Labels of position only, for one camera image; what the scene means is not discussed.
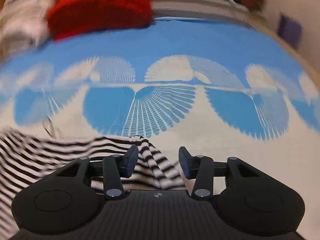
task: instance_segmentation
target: dark purple object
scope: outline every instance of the dark purple object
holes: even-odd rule
[[[278,35],[284,39],[294,49],[298,48],[302,27],[293,19],[281,15]]]

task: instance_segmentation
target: bed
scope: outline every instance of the bed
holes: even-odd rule
[[[302,196],[298,232],[318,239],[320,98],[308,74],[242,12],[155,12],[148,28],[49,41],[4,64],[1,128],[59,140],[139,135],[173,163],[180,146],[237,156]],[[214,192],[223,189],[217,180]]]

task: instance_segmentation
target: patterned bedspread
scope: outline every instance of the patterned bedspread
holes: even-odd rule
[[[301,194],[298,232],[320,238],[319,92],[256,30],[159,19],[49,42],[1,67],[0,126],[55,139],[139,135],[172,161],[180,146],[237,156]]]

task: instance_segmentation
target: red cushion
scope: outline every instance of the red cushion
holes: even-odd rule
[[[141,28],[152,21],[150,0],[60,0],[47,14],[54,39],[103,29]]]

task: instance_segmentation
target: screw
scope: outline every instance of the screw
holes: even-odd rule
[[[117,188],[112,188],[112,189],[107,190],[106,194],[109,197],[119,197],[122,194],[122,191]]]
[[[210,191],[204,188],[197,189],[195,191],[195,195],[197,195],[198,197],[207,197],[210,195]]]

